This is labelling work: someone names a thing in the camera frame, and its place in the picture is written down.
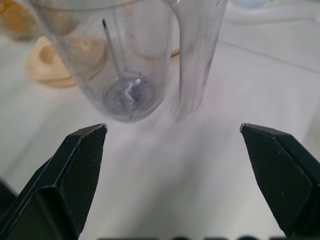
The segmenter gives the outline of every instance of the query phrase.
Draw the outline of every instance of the white tablecloth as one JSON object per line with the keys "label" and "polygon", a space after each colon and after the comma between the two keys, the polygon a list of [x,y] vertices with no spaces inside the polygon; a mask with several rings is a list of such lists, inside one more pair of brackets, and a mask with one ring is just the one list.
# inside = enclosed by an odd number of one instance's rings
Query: white tablecloth
{"label": "white tablecloth", "polygon": [[[320,31],[312,22],[225,22],[202,107],[168,127],[125,124],[77,87],[28,79],[32,43],[0,41],[0,175],[21,191],[66,135],[107,123],[99,183],[81,240],[282,236],[249,161],[241,123],[317,146]],[[177,58],[172,77],[178,77]]]}

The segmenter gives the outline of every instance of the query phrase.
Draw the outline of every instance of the white table surface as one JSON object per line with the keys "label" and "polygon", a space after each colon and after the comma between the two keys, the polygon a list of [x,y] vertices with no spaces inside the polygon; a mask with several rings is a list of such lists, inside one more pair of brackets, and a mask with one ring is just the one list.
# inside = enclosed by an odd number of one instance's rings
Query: white table surface
{"label": "white table surface", "polygon": [[[202,107],[166,127],[113,121],[77,87],[30,81],[24,62],[32,44],[2,36],[0,176],[19,192],[66,135],[107,123],[99,183],[81,240],[282,236],[239,128],[273,127],[317,152],[319,28],[308,21],[225,21]],[[172,60],[172,78],[178,77],[177,62]]]}

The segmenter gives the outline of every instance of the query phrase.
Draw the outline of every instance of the blurred background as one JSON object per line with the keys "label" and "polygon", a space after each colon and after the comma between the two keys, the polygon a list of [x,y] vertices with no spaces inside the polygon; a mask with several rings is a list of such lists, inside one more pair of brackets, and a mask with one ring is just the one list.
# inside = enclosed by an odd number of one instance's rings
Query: blurred background
{"label": "blurred background", "polygon": [[[181,122],[158,111],[128,124],[90,103],[25,2],[0,0],[0,176],[19,193],[66,135],[106,123],[81,240],[283,236],[239,128],[290,133],[320,160],[319,20],[320,0],[229,0],[201,107]],[[175,19],[166,91],[179,35]]]}

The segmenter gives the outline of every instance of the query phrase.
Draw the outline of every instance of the light blue object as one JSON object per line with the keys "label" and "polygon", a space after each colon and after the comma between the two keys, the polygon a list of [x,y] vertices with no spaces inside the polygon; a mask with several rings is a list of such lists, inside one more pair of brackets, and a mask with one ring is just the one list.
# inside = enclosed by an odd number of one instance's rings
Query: light blue object
{"label": "light blue object", "polygon": [[231,0],[234,4],[246,8],[260,8],[267,3],[268,0]]}

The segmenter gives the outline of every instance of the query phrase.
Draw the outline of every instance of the thin metal rod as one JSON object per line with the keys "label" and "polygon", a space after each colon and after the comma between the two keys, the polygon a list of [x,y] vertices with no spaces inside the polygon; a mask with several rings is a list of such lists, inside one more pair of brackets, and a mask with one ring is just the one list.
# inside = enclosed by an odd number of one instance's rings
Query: thin metal rod
{"label": "thin metal rod", "polygon": [[120,67],[119,67],[119,63],[118,63],[117,57],[116,57],[115,48],[114,48],[114,46],[112,44],[110,32],[109,32],[109,29],[108,29],[108,26],[107,26],[107,22],[106,22],[106,20],[104,18],[102,19],[102,25],[103,25],[103,28],[104,28],[104,33],[105,33],[106,38],[108,40],[109,48],[110,48],[111,55],[112,55],[112,58],[113,58],[113,62],[114,62],[114,65],[115,65],[116,74],[118,75],[119,79],[122,79],[122,74],[120,72]]}

